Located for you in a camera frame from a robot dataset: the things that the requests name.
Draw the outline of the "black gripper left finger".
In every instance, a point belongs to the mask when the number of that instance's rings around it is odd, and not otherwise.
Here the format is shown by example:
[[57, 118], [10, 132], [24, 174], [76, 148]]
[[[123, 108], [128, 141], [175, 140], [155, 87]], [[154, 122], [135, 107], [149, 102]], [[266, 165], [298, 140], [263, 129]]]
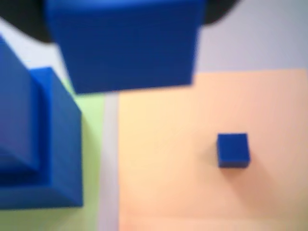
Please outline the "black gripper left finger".
[[0, 0], [0, 17], [42, 43], [53, 40], [45, 21], [44, 0]]

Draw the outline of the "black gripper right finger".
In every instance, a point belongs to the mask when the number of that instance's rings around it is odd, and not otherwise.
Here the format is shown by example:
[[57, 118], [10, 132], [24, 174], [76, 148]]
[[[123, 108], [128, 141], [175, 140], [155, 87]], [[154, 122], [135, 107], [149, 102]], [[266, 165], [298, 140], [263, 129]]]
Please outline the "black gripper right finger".
[[206, 0], [203, 25], [213, 25], [228, 15], [240, 0]]

